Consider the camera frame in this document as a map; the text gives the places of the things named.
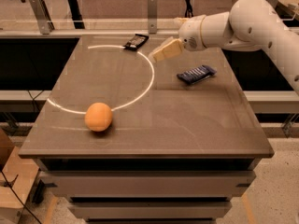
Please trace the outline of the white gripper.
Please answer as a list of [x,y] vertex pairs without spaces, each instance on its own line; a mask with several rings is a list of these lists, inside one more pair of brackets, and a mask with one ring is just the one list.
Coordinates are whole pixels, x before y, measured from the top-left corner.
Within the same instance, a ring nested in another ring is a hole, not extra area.
[[179,28],[179,38],[173,36],[167,38],[159,47],[149,54],[149,59],[157,63],[165,59],[179,56],[184,49],[188,51],[199,51],[205,48],[201,26],[205,15],[192,18],[174,18],[174,24]]

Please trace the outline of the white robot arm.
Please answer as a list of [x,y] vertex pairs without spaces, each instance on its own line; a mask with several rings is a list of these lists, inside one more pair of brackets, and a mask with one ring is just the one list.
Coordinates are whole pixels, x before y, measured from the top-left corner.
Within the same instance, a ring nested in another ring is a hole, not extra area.
[[238,0],[228,12],[176,19],[178,37],[154,49],[153,62],[178,56],[183,50],[221,48],[262,50],[299,92],[299,35],[288,28],[266,0]]

